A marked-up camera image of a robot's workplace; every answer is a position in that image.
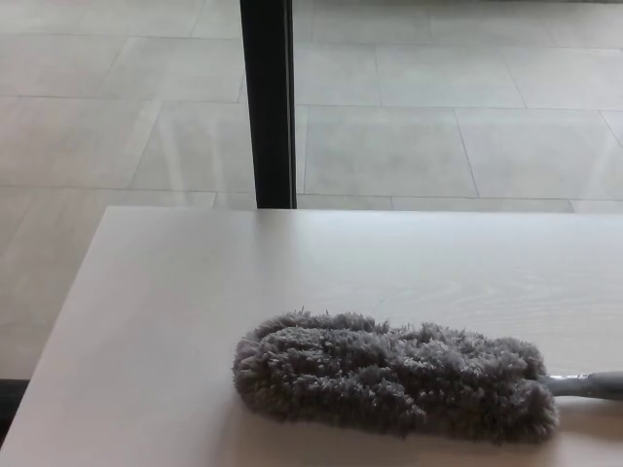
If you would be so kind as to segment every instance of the white table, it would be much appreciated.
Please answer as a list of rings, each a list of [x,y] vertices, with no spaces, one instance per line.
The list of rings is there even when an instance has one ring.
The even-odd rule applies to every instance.
[[[623,368],[623,217],[113,208],[2,467],[621,466],[623,405],[560,399],[541,447],[250,415],[239,337],[304,306],[535,342],[552,373]]]

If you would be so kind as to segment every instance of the floor tile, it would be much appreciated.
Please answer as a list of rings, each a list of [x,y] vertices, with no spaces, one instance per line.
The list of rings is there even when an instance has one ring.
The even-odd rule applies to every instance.
[[[623,148],[599,112],[457,110],[482,198],[623,198]]]
[[[253,191],[247,106],[165,103],[132,186],[179,191]]]
[[[9,245],[32,199],[29,190],[0,187],[0,255]]]
[[[314,4],[313,41],[338,44],[432,42],[423,5],[356,5],[334,0]]]
[[[440,3],[429,7],[430,27],[442,44],[554,46],[541,10],[529,2]]]
[[[623,48],[623,5],[553,3],[541,18],[559,46]]]
[[[214,201],[215,209],[242,209],[256,208],[255,194],[252,193],[217,193]]]
[[[528,107],[623,110],[623,53],[509,49],[505,53]]]
[[[447,47],[377,47],[383,105],[524,107],[496,51]]]
[[[299,209],[360,209],[390,211],[390,197],[341,197],[327,195],[298,195]]]
[[[242,37],[239,0],[206,0],[193,37],[237,39]]]
[[[51,326],[120,191],[42,190],[0,257],[0,324]]]
[[[295,43],[312,41],[313,4],[313,0],[292,0],[292,35]]]
[[[202,0],[94,0],[80,33],[188,37]]]
[[[297,104],[380,103],[373,47],[297,44],[294,83]]]
[[[91,96],[126,39],[0,36],[0,94]]]
[[[196,207],[211,208],[216,198],[210,192],[166,192],[153,190],[128,190],[121,204],[128,206]]]
[[[572,201],[578,214],[623,214],[623,201]]]
[[[68,33],[92,0],[0,1],[0,33]]]
[[[476,196],[450,110],[311,107],[306,193]]]
[[[129,39],[100,89],[107,97],[236,102],[240,41]]]
[[[396,211],[572,212],[564,199],[393,198]]]
[[[0,184],[125,188],[159,102],[0,101]]]
[[[616,139],[623,145],[623,112],[602,112],[602,116]]]
[[[52,325],[0,325],[0,378],[30,379]]]

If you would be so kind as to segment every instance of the tile grout line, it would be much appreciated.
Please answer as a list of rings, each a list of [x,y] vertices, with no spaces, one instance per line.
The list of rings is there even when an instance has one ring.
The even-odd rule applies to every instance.
[[[227,190],[168,190],[162,188],[107,188],[107,187],[79,187],[79,186],[51,186],[51,185],[8,185],[0,184],[0,188],[18,188],[25,190],[49,190],[49,191],[108,191],[108,192],[145,192],[145,193],[210,193],[210,194],[231,194],[231,195],[252,195],[251,192],[237,192]],[[412,199],[497,199],[497,200],[539,200],[539,201],[591,201],[591,202],[623,202],[623,198],[513,198],[513,197],[443,197],[443,196],[402,196],[402,195],[349,195],[335,193],[299,193],[311,197],[348,197],[348,198],[412,198]]]
[[[515,85],[515,89],[517,90],[517,93],[519,94],[519,98],[522,99],[522,102],[524,103],[524,108],[527,109],[528,108],[528,104],[526,103],[526,99],[524,98],[524,95],[522,94],[521,90],[519,89],[519,85],[517,84],[517,80],[515,80],[515,76],[513,75],[513,72],[510,69],[510,65],[508,64],[508,61],[506,60],[506,56],[504,55],[504,52],[505,52],[505,50],[497,51],[497,53],[499,54],[499,59],[504,64],[504,68],[506,68],[506,71],[508,72],[508,76],[510,76],[510,79],[513,81],[513,85]]]
[[[623,146],[623,141],[619,141],[618,136],[614,132],[614,128],[612,128],[612,126],[610,126],[610,124],[608,123],[607,119],[604,117],[604,112],[606,112],[606,111],[605,110],[598,110],[598,112],[600,114],[600,117],[602,117],[602,120],[604,121],[605,125],[610,130],[610,133],[612,133],[612,136],[614,136],[614,139],[616,140],[616,142],[619,143],[619,146]]]
[[[140,167],[140,163],[143,162],[143,158],[145,157],[145,153],[147,152],[147,148],[149,147],[149,142],[151,141],[152,136],[154,134],[154,128],[156,128],[156,126],[158,125],[158,120],[160,119],[160,115],[163,111],[163,107],[165,106],[161,100],[152,100],[151,102],[158,102],[158,112],[156,113],[156,118],[154,119],[154,123],[152,124],[152,127],[149,128],[149,134],[147,135],[147,138],[145,139],[145,146],[143,147],[143,150],[140,152],[140,157],[138,158],[138,161],[136,162],[136,167],[134,168],[134,172],[132,173],[132,176],[129,179],[128,186],[126,187],[126,189],[131,187],[132,184],[134,183],[134,179],[136,178],[136,174],[138,173],[138,168]]]
[[[379,105],[378,107],[383,107],[383,93],[381,92],[381,73],[379,73],[379,48],[378,46],[374,47],[374,68],[377,72],[377,92],[379,93]]]
[[[39,196],[39,193],[37,193],[37,191],[38,191],[37,189],[32,189],[32,190],[33,190],[34,193],[31,194],[31,198],[28,201],[28,204],[26,205],[26,208],[23,210],[23,214],[19,218],[19,222],[16,224],[16,227],[14,228],[14,230],[11,232],[11,235],[9,236],[9,240],[7,241],[7,246],[4,248],[4,250],[2,250],[0,252],[0,262],[2,262],[2,260],[4,258],[4,255],[7,253],[7,251],[9,251],[9,247],[13,243],[13,240],[16,238],[16,235],[18,234],[19,228],[21,227],[21,224],[23,223],[24,219],[26,218],[26,215],[28,214],[28,212],[32,208],[32,205],[35,202],[35,198],[37,198]]]
[[[207,0],[203,0],[202,7],[199,8],[199,12],[197,13],[197,17],[195,18],[195,22],[193,27],[191,28],[191,32],[188,35],[188,39],[192,39],[195,34],[195,29],[197,29],[197,25],[199,24],[200,19],[202,18],[203,10],[205,9],[205,5],[207,5]]]
[[[457,124],[458,136],[460,137],[460,143],[463,146],[465,159],[467,160],[467,165],[469,166],[469,173],[471,174],[471,181],[474,184],[474,190],[476,190],[476,196],[480,198],[480,190],[478,190],[478,185],[476,184],[476,177],[474,177],[474,168],[471,166],[471,160],[469,159],[469,154],[467,154],[467,147],[465,146],[465,139],[463,138],[463,132],[460,129],[460,123],[458,122],[457,110],[453,109],[452,114],[455,116],[455,123]]]
[[[117,53],[115,54],[115,57],[110,62],[110,65],[108,65],[108,68],[106,69],[106,71],[102,73],[101,80],[99,81],[99,84],[97,85],[97,88],[95,88],[95,91],[94,91],[95,96],[99,96],[101,94],[101,89],[103,88],[104,83],[106,82],[106,78],[108,78],[110,71],[114,68],[115,63],[117,63],[117,60],[119,59],[120,55],[126,48],[126,45],[128,44],[129,39],[130,38],[128,37],[124,41],[124,43],[119,47],[119,49],[117,50]]]
[[[310,146],[310,107],[309,106],[302,106],[305,108],[305,112],[306,112],[306,118],[305,118],[305,163],[303,164],[303,195],[307,194],[307,187],[308,187],[308,148]],[[296,105],[294,108],[294,113],[295,116],[294,118],[296,119]],[[295,148],[296,148],[296,131],[294,132],[294,144],[295,144]]]
[[[161,102],[178,102],[181,104],[214,104],[214,105],[239,105],[245,104],[245,102],[238,102],[237,100],[197,100],[197,99],[171,99],[171,98],[149,98],[149,97],[114,97],[104,95],[49,95],[49,94],[2,94],[0,98],[15,98],[15,99],[58,99],[58,100],[101,100],[101,101],[123,101],[123,102],[139,102],[139,101],[157,101]],[[566,108],[566,107],[476,107],[476,106],[414,106],[414,105],[369,105],[369,104],[296,104],[297,106],[306,107],[338,107],[338,108],[353,108],[353,109],[405,109],[405,110],[528,110],[534,112],[623,112],[623,106],[610,109],[596,109],[596,108]]]

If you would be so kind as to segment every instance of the wooden table surface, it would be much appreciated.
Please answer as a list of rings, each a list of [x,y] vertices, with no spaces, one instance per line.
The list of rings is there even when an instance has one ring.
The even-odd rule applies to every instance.
[[[305,307],[433,320],[623,368],[623,216],[109,209],[0,452],[11,467],[623,465],[623,404],[558,400],[540,446],[247,413],[235,345]]]

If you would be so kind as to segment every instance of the tile floor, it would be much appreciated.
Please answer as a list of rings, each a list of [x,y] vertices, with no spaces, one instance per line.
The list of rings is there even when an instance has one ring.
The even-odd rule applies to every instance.
[[[623,213],[623,5],[293,0],[302,208]],[[238,0],[0,0],[0,377],[107,205],[253,208]]]

